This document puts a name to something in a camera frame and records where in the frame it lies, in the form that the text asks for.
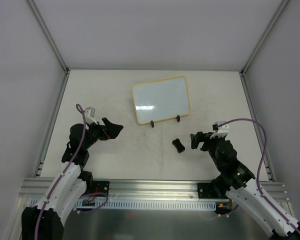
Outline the black felt whiteboard eraser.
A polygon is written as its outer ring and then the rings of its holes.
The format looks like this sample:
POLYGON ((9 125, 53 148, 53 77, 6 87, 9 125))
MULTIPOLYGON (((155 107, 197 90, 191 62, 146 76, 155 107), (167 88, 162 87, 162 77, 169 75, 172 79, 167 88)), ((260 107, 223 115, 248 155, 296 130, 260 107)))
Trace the black felt whiteboard eraser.
POLYGON ((181 143, 179 138, 176 138, 172 141, 172 145, 176 148, 177 152, 181 154, 185 151, 185 146, 181 143))

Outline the yellow framed whiteboard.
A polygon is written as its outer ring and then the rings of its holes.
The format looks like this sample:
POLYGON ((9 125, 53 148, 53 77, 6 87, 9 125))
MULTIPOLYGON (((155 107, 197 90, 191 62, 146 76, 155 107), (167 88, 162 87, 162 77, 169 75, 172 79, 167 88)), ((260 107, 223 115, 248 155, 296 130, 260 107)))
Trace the yellow framed whiteboard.
POLYGON ((131 87, 136 120, 139 125, 187 116, 191 113, 185 76, 135 84, 131 87))

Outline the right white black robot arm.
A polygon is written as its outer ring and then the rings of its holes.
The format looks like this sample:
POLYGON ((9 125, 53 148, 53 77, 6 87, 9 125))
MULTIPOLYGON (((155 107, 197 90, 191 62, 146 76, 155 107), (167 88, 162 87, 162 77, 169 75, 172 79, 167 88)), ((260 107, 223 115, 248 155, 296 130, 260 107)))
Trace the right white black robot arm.
POLYGON ((259 224, 271 240, 300 240, 300 220, 284 210, 257 181, 255 175, 237 158, 237 151, 224 136, 215 132, 198 132, 191 147, 199 143, 208 152, 219 176, 213 179, 207 193, 229 198, 259 224))

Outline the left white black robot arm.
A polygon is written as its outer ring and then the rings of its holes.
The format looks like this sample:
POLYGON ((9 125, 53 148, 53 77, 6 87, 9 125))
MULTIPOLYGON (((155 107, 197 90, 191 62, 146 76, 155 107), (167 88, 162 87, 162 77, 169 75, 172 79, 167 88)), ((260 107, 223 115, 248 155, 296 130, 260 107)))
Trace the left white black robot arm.
POLYGON ((57 176, 47 191, 33 207, 26 207, 21 215, 21 238, 23 240, 60 240, 65 222, 80 198, 103 197, 105 200, 93 208, 96 211, 109 200, 104 192, 95 190, 93 175, 84 167, 90 157, 88 149, 97 141, 115 139, 122 125, 102 118, 100 124, 84 119, 69 130, 69 141, 61 159, 57 176))

